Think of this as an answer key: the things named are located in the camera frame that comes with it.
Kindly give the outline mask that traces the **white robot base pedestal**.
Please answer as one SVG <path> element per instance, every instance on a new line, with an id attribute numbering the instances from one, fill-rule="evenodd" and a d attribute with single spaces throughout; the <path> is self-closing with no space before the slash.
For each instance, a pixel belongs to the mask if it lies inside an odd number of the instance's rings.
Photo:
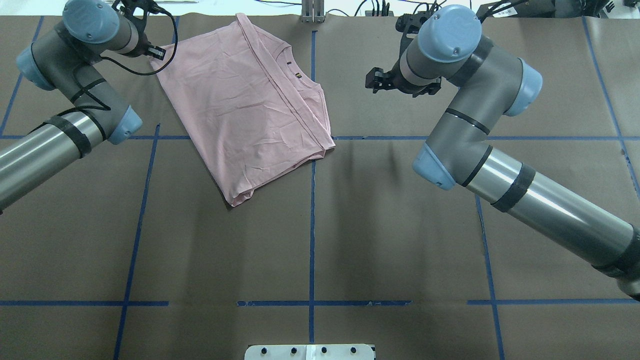
<path id="1" fill-rule="evenodd" d="M 245 360 L 375 360 L 374 345 L 365 343 L 259 344 L 247 347 Z"/>

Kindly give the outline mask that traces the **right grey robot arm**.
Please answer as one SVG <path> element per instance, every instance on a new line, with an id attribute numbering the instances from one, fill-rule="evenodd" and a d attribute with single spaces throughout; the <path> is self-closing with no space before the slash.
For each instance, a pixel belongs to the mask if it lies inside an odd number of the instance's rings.
<path id="1" fill-rule="evenodd" d="M 413 171 L 444 191 L 462 187 L 496 212 L 573 253 L 639 300 L 639 226 L 554 180 L 491 138 L 499 121 L 532 107 L 542 74 L 487 36 L 480 14 L 455 4 L 405 16 L 410 34 L 389 70 L 371 68 L 372 93 L 399 91 L 414 98 L 455 94 L 413 160 Z"/>

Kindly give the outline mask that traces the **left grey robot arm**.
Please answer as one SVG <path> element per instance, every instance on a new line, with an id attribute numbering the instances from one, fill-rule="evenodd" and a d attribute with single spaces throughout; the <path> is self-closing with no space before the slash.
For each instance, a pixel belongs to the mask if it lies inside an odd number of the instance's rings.
<path id="1" fill-rule="evenodd" d="M 141 117 L 109 84 L 96 64 L 103 60 L 126 69 L 107 55 L 163 60 L 166 50 L 146 35 L 151 15 L 173 14 L 154 0 L 67 0 L 61 20 L 16 58 L 21 75 L 42 91 L 57 91 L 68 108 L 52 114 L 1 151 L 2 210 L 29 194 L 103 142 L 118 145 L 143 125 Z"/>

